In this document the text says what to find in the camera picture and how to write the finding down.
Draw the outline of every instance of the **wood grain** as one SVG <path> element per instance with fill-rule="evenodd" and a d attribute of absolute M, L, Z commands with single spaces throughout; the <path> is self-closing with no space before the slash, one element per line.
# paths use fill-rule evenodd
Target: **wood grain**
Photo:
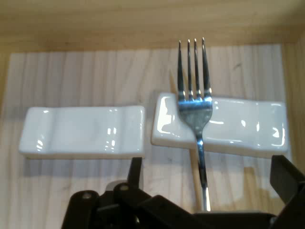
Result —
<path fill-rule="evenodd" d="M 73 0 L 1 3 L 0 48 L 9 52 L 295 42 L 303 0 Z"/>
<path fill-rule="evenodd" d="M 305 33 L 297 43 L 283 45 L 283 64 L 293 160 L 305 173 Z"/>
<path fill-rule="evenodd" d="M 6 86 L 7 71 L 10 53 L 0 53 L 0 106 L 2 107 L 3 94 Z"/>
<path fill-rule="evenodd" d="M 280 45 L 207 52 L 213 95 L 285 101 Z M 130 165 L 129 160 L 25 159 L 18 143 L 31 106 L 145 106 L 144 190 L 194 212 L 188 150 L 150 144 L 157 96 L 175 91 L 176 68 L 177 49 L 12 54 L 0 126 L 0 228 L 59 228 L 73 193 L 102 193 L 109 182 L 126 178 Z M 283 203 L 269 184 L 270 163 L 207 152 L 212 210 L 278 213 Z"/>

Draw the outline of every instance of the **light wood panel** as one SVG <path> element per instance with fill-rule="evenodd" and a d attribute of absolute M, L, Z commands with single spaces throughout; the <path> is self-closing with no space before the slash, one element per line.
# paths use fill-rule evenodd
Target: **light wood panel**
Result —
<path fill-rule="evenodd" d="M 9 52 L 295 42 L 305 30 L 303 0 L 10 0 L 0 15 Z"/>
<path fill-rule="evenodd" d="M 213 95 L 285 101 L 280 45 L 207 51 Z M 12 54 L 0 127 L 0 228 L 60 228 L 73 193 L 102 193 L 108 182 L 126 178 L 130 165 L 129 160 L 25 159 L 18 143 L 31 106 L 145 106 L 144 190 L 194 212 L 188 150 L 150 144 L 157 96 L 175 92 L 176 68 L 176 49 Z M 283 203 L 269 184 L 270 163 L 207 152 L 212 210 L 278 213 Z"/>
<path fill-rule="evenodd" d="M 305 173 L 305 33 L 283 45 L 287 111 L 294 163 Z"/>

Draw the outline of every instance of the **fork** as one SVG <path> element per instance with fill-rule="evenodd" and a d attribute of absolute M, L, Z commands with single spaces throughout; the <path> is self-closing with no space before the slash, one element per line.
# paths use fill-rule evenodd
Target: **fork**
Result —
<path fill-rule="evenodd" d="M 199 73 L 198 73 L 198 58 L 197 58 L 197 42 L 194 40 L 194 58 L 195 58 L 195 84 L 196 97 L 194 97 L 192 90 L 192 74 L 191 74 L 191 52 L 190 40 L 187 43 L 187 63 L 188 63 L 188 99 L 185 97 L 185 90 L 183 86 L 183 71 L 181 60 L 181 41 L 179 41 L 178 52 L 178 107 L 180 117 L 193 130 L 198 149 L 198 160 L 200 183 L 202 188 L 202 208 L 204 211 L 210 211 L 209 190 L 206 177 L 206 168 L 204 160 L 204 147 L 202 132 L 204 126 L 209 122 L 212 116 L 212 98 L 211 87 L 209 79 L 209 69 L 206 56 L 205 42 L 202 38 L 202 54 L 203 54 L 203 95 L 199 88 Z"/>

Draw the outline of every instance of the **screw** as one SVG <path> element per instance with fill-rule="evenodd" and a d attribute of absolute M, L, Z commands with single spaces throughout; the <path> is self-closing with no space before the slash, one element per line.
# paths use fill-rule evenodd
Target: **screw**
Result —
<path fill-rule="evenodd" d="M 85 192 L 84 195 L 82 196 L 83 199 L 90 199 L 91 194 L 89 192 Z"/>
<path fill-rule="evenodd" d="M 121 187 L 120 187 L 120 190 L 121 191 L 127 191 L 129 189 L 129 187 L 127 186 L 127 185 L 122 185 Z"/>

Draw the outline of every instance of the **black plastic part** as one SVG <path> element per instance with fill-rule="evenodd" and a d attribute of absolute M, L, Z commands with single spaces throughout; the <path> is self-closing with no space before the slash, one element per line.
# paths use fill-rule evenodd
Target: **black plastic part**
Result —
<path fill-rule="evenodd" d="M 286 206 L 267 213 L 190 214 L 162 196 L 139 189 L 141 158 L 133 158 L 127 183 L 99 195 L 75 193 L 62 229 L 305 229 L 305 176 L 284 156 L 273 156 L 270 182 Z"/>
<path fill-rule="evenodd" d="M 142 158 L 134 157 L 129 168 L 127 183 L 135 187 L 139 187 L 141 178 Z"/>
<path fill-rule="evenodd" d="M 272 156 L 270 184 L 287 204 L 305 184 L 305 176 L 283 155 Z"/>
<path fill-rule="evenodd" d="M 119 184 L 114 189 L 114 197 L 126 212 L 134 212 L 143 228 L 159 229 L 210 229 L 208 225 L 162 196 L 151 197 L 144 191 Z"/>
<path fill-rule="evenodd" d="M 92 222 L 92 211 L 95 209 L 99 194 L 87 190 L 75 193 L 69 201 L 63 220 L 62 229 L 89 229 Z"/>
<path fill-rule="evenodd" d="M 210 224 L 214 229 L 267 229 L 275 215 L 268 213 L 198 213 L 194 214 L 200 221 Z"/>
<path fill-rule="evenodd" d="M 270 229 L 305 229 L 305 186 L 289 201 Z"/>

